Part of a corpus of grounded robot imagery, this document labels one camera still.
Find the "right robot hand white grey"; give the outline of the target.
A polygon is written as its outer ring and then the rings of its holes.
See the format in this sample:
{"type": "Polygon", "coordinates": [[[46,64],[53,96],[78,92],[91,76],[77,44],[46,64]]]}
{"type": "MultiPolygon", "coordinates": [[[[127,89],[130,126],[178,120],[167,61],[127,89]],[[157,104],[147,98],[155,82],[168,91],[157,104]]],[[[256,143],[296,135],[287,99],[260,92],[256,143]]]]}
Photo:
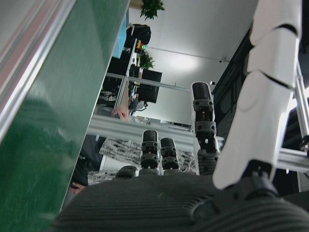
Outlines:
{"type": "Polygon", "coordinates": [[[253,17],[248,75],[219,151],[208,84],[192,85],[196,174],[175,166],[169,139],[143,135],[139,176],[89,186],[51,232],[306,232],[309,215],[281,199],[272,178],[288,103],[302,96],[298,62],[302,1],[261,0],[253,17]]]}

